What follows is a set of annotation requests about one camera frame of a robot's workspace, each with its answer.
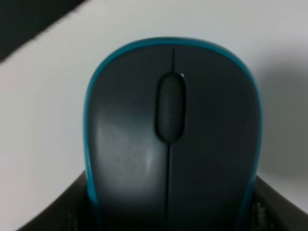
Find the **white background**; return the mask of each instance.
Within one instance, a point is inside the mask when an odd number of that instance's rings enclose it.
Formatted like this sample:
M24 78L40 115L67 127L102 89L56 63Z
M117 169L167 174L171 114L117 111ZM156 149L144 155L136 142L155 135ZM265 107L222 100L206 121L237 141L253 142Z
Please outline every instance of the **white background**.
M253 72L264 113L258 174L308 212L306 0L96 0L0 65L0 230L13 231L83 171L82 111L99 63L129 42L204 39Z

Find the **right mouse button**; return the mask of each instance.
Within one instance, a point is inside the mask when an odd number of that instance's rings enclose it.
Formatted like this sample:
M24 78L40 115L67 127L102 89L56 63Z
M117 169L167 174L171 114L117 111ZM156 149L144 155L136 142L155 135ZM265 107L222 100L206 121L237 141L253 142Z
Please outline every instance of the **right mouse button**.
M171 145L168 222L177 230L232 230L256 155L257 93L215 51L178 45L174 67L185 75L186 125Z

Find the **blue mouse edge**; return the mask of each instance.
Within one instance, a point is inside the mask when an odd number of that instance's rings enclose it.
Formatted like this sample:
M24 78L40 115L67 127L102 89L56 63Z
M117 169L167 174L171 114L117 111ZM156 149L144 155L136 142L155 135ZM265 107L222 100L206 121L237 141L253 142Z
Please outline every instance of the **blue mouse edge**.
M91 164L90 164L90 156L89 156L89 147L88 147L88 134L87 134L87 120L88 120L88 106L89 106L89 100L90 100L90 94L92 91L92 88L94 86L94 83L99 75L99 73L107 66L112 60L114 60L116 57L131 51L136 48L145 47L145 46L152 46L152 45L168 45L168 44L174 44L174 45L190 45L190 46L197 46L204 49L209 49L212 51L216 51L227 58L231 59L234 63L236 63L249 77L250 81L252 82L255 92L257 94L257 100L258 100L258 106L259 106L259 137L258 137L258 144L257 144L257 150L256 150L256 156L254 160L254 166L252 170L251 177L249 179L249 182L247 184L247 188L245 191L245 195L243 198L243 202L240 208L239 216L238 216L238 222L237 222L237 230L240 229L240 223L242 223L242 220L245 217L245 213L247 211L247 206L249 205L249 202L252 198L253 190L254 190L254 181L255 181L255 175L257 171L257 163L259 159L259 153L260 153L260 146L261 146L261 136L262 136L262 113L261 113L261 105L260 105L260 96L257 91L257 86L255 84L255 81L252 77L252 74L250 73L249 69L246 67L246 65L238 58L236 55L234 55L229 50L214 44L212 42L207 42L199 39L193 39L193 38L172 38L172 37L158 37L158 38L146 38L142 40L138 40L132 43L129 43L113 53L111 53L101 64L98 66L98 68L95 70L87 92L86 92L86 100L84 105L84 117L83 117L83 138L84 138L84 147L85 147L85 161L86 161L86 176L88 180L87 184L87 190L88 190L88 196L91 200L91 202L94 205L98 204L97 195L95 192L95 186L92 176L92 170L91 170Z

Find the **wireless mouse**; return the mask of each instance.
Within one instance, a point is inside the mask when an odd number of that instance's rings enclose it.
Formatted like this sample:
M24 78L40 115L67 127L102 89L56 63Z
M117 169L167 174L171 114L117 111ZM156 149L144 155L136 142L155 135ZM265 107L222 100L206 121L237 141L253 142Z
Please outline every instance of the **wireless mouse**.
M245 230L261 137L256 86L199 40L126 45L86 95L88 195L103 230Z

